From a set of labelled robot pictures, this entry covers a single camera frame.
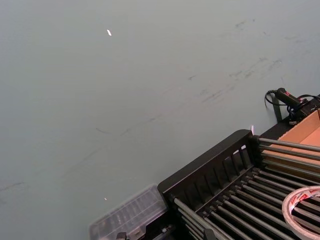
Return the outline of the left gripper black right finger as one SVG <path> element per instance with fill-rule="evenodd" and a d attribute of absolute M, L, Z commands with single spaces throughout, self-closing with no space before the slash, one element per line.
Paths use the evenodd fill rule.
<path fill-rule="evenodd" d="M 212 229 L 206 228 L 203 230 L 203 240 L 216 240 L 215 233 Z"/>

